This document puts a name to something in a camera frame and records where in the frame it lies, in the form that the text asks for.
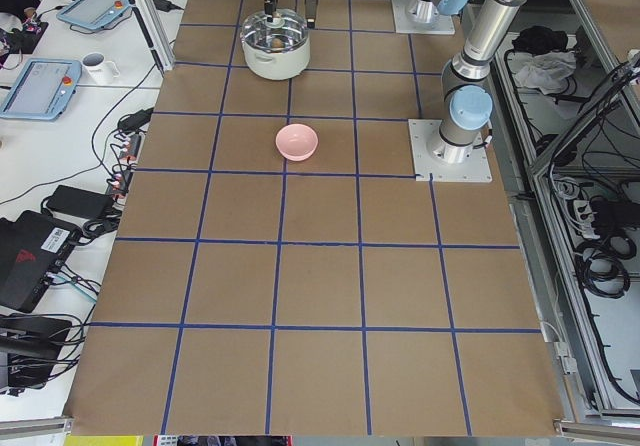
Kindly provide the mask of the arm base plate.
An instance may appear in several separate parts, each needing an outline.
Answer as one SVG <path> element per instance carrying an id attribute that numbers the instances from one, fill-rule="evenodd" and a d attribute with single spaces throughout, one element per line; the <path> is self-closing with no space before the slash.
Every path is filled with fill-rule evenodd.
<path id="1" fill-rule="evenodd" d="M 440 135 L 441 120 L 408 121 L 414 177 L 417 181 L 490 183 L 493 180 L 480 130 L 469 145 L 453 146 Z"/>
<path id="2" fill-rule="evenodd" d="M 441 15 L 430 1 L 391 0 L 395 32 L 402 34 L 454 35 L 451 16 Z"/>

